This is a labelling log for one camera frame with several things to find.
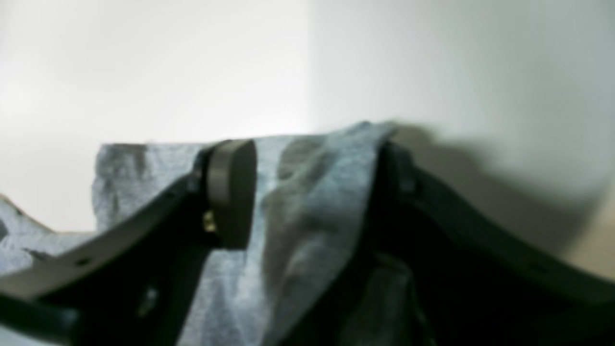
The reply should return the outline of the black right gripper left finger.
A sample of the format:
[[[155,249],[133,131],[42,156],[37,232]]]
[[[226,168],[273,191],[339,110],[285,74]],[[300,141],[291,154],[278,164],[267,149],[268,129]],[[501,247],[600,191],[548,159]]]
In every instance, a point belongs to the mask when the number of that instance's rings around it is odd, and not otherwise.
[[[173,346],[213,250],[247,247],[255,142],[198,152],[129,219],[1,280],[1,326],[60,346]]]

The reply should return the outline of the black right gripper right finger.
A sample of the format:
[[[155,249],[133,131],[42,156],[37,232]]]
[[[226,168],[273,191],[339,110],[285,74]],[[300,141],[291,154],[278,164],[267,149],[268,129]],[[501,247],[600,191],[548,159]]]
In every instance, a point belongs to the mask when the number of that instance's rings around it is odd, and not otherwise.
[[[389,142],[351,261],[282,346],[612,346],[614,283],[499,228]]]

